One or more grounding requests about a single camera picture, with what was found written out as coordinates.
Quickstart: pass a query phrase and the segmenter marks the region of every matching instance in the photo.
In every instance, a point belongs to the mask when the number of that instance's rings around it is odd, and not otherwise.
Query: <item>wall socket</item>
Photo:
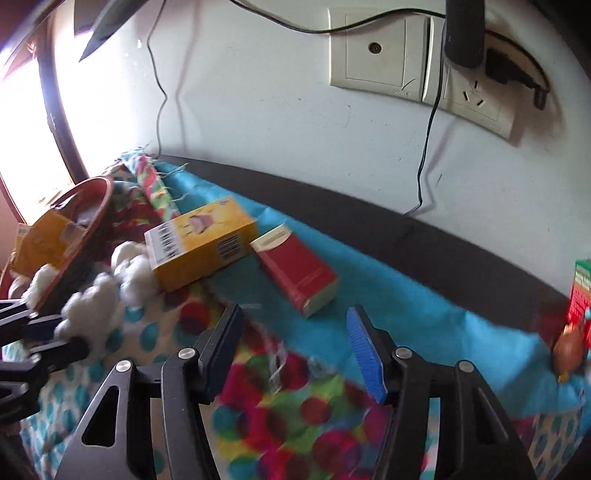
[[[432,105],[437,95],[443,19],[431,18],[431,36],[423,102]],[[486,48],[491,39],[485,39]],[[446,63],[439,107],[509,138],[517,111],[520,85],[502,85],[485,74],[484,64],[474,70]]]
[[[329,8],[330,26],[351,24],[381,11]],[[331,34],[330,84],[432,105],[439,82],[443,25],[441,18],[408,14]],[[489,45],[499,44],[485,37],[485,50]],[[448,62],[442,81],[440,108],[509,138],[520,85],[501,85],[488,78],[484,65],[468,70]]]
[[[375,8],[329,8],[330,26],[372,17]],[[427,17],[398,15],[330,36],[330,84],[421,101]]]

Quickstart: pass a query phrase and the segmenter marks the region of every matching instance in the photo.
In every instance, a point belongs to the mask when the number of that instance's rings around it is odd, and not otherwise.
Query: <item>black power adapter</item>
[[[530,75],[523,71],[519,65],[505,53],[496,48],[486,51],[485,73],[487,77],[496,80],[503,85],[513,81],[525,85],[534,91],[534,105],[538,110],[543,110],[548,98],[548,90],[537,83]]]
[[[484,59],[484,0],[446,0],[443,51],[451,62],[475,69]]]

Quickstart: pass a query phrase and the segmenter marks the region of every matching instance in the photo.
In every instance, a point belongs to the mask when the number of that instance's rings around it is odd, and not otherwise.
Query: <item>black cable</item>
[[[158,141],[158,154],[155,156],[157,160],[160,154],[162,153],[162,143],[160,141],[160,116],[162,115],[162,110],[164,110],[164,105],[168,102],[168,95],[164,91],[162,84],[160,83],[160,78],[158,77],[158,71],[156,70],[156,61],[154,60],[154,53],[152,52],[152,47],[150,45],[150,40],[152,39],[152,34],[154,30],[156,30],[156,25],[158,25],[158,21],[162,16],[162,12],[164,10],[164,6],[166,5],[167,0],[162,0],[162,5],[160,5],[160,10],[158,10],[158,15],[156,15],[156,20],[154,20],[154,25],[152,25],[152,29],[150,33],[148,33],[148,38],[146,39],[146,46],[148,47],[148,52],[150,54],[150,60],[152,61],[152,69],[154,70],[154,79],[156,80],[156,85],[164,95],[164,100],[162,101],[162,105],[160,105],[160,109],[158,110],[158,115],[156,115],[156,140]]]
[[[429,144],[429,136],[431,135],[431,126],[433,124],[433,118],[435,118],[435,112],[439,107],[439,102],[441,101],[441,93],[443,91],[443,45],[445,44],[445,35],[441,35],[441,51],[439,56],[439,82],[437,84],[437,95],[435,96],[435,102],[433,103],[433,108],[431,109],[431,115],[429,115],[429,122],[427,123],[427,135],[425,136],[425,146],[423,147],[423,156],[421,157],[421,163],[418,165],[417,170],[417,195],[418,195],[418,203],[416,206],[411,208],[408,212],[404,214],[405,217],[411,216],[420,207],[423,206],[423,193],[421,191],[421,174],[423,173],[423,168],[425,166],[425,160],[427,159],[427,146]]]
[[[381,18],[389,17],[390,15],[395,15],[395,14],[398,14],[398,15],[399,14],[421,14],[421,15],[429,15],[431,17],[445,18],[444,14],[441,14],[439,12],[434,12],[432,10],[424,10],[422,8],[397,8],[397,9],[393,9],[393,10],[388,10],[386,12],[382,12],[378,15],[374,15],[373,17],[364,18],[363,20],[359,20],[358,22],[354,22],[349,25],[343,25],[342,27],[326,28],[323,30],[311,30],[308,28],[299,27],[298,25],[290,23],[286,20],[282,20],[279,17],[276,17],[276,16],[268,14],[262,10],[259,10],[257,7],[251,7],[250,5],[244,4],[243,2],[241,2],[239,0],[229,0],[229,1],[231,3],[233,3],[234,5],[236,5],[237,7],[240,7],[243,10],[246,10],[247,12],[253,13],[255,15],[259,15],[260,17],[266,18],[267,20],[270,20],[273,23],[276,23],[277,25],[288,28],[289,30],[294,30],[296,32],[307,33],[307,34],[328,34],[328,33],[343,32],[346,30],[351,30],[352,28],[361,27],[361,26],[366,25],[368,23],[375,22],[376,20],[380,20]],[[528,52],[525,48],[523,48],[521,45],[519,45],[515,40],[512,40],[511,38],[506,37],[503,34],[500,34],[499,32],[495,32],[494,30],[486,29],[486,33],[489,34],[491,37],[495,37],[498,40],[501,40],[502,42],[513,46],[519,52],[521,52],[523,55],[525,55],[532,62],[533,66],[536,68],[536,70],[538,70],[538,72],[540,72],[540,75],[545,83],[546,89],[548,91],[550,91],[550,82],[548,81],[548,77],[546,75],[546,72],[544,71],[544,69],[541,67],[539,62],[534,58],[534,56],[530,52]]]
[[[335,28],[327,28],[325,30],[309,30],[308,28],[298,27],[293,23],[289,23],[285,20],[282,20],[279,17],[275,17],[274,15],[268,14],[262,10],[259,10],[256,7],[251,7],[250,5],[244,4],[239,2],[238,0],[229,0],[231,3],[240,7],[247,12],[250,12],[255,15],[259,15],[260,17],[266,18],[267,20],[271,20],[273,23],[280,25],[285,28],[289,28],[290,30],[294,30],[300,33],[309,33],[309,34],[326,34],[326,33],[338,33],[343,32],[345,30],[351,30],[352,28],[361,27],[362,25],[366,25],[371,22],[375,22],[376,20],[380,20],[381,18],[388,17],[392,14],[423,14],[423,15],[431,15],[433,17],[445,18],[445,15],[433,12],[431,10],[423,10],[422,8],[395,8],[393,10],[388,10],[387,12],[382,12],[380,14],[374,15],[373,17],[364,18],[363,20],[359,20],[358,22],[351,23],[349,25],[344,25],[342,27],[335,27]]]
[[[491,37],[495,37],[497,40],[501,40],[505,43],[508,43],[509,45],[511,45],[512,47],[517,49],[519,52],[521,52],[523,55],[525,55],[528,58],[528,60],[532,63],[532,65],[535,67],[535,69],[538,70],[538,72],[540,73],[540,76],[542,77],[542,80],[544,81],[544,86],[545,86],[546,90],[548,90],[548,92],[550,91],[550,81],[548,80],[546,72],[542,68],[542,65],[539,64],[539,62],[535,59],[535,57],[530,52],[528,52],[525,48],[523,48],[521,45],[519,45],[515,40],[512,40],[511,38],[506,37],[499,32],[495,32],[494,30],[489,30],[487,28],[486,33],[488,33]]]

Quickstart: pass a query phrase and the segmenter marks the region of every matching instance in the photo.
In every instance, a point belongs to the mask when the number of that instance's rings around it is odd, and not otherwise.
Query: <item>white wall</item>
[[[444,8],[443,0],[409,1],[400,6]],[[81,153],[101,163],[147,142],[154,151],[161,95],[145,39],[160,2],[149,2],[77,66],[71,3],[60,12],[58,68]],[[327,25],[328,6],[396,6],[388,0],[254,3],[317,28]],[[531,94],[524,95],[511,142],[439,112],[426,167],[433,201],[426,195],[432,205],[420,219],[568,294],[574,260],[591,254],[590,84],[525,1],[488,0],[487,7],[544,66],[553,100],[539,112]],[[171,98],[162,117],[165,153],[314,183],[399,212],[415,205],[430,108],[330,87],[327,37],[285,30],[226,0],[168,0],[153,40]]]

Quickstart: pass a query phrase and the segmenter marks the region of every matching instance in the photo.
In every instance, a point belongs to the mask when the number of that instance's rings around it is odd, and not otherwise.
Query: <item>red box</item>
[[[585,310],[591,307],[591,260],[577,260],[574,264],[573,289],[570,292],[567,321],[574,325],[584,322]],[[587,348],[591,348],[591,322],[587,321],[583,329]]]
[[[339,278],[287,225],[260,236],[251,247],[263,269],[304,317],[336,297]]]

